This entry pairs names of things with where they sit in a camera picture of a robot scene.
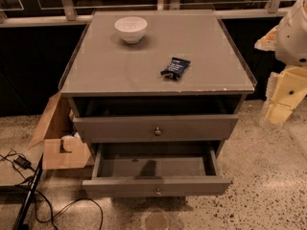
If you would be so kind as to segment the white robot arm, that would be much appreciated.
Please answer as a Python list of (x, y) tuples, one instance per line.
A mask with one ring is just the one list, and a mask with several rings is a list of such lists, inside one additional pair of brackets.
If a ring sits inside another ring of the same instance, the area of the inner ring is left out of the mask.
[(254, 48), (274, 51), (286, 64), (267, 83), (264, 121), (282, 126), (307, 95), (307, 0), (296, 0), (279, 24), (256, 41)]

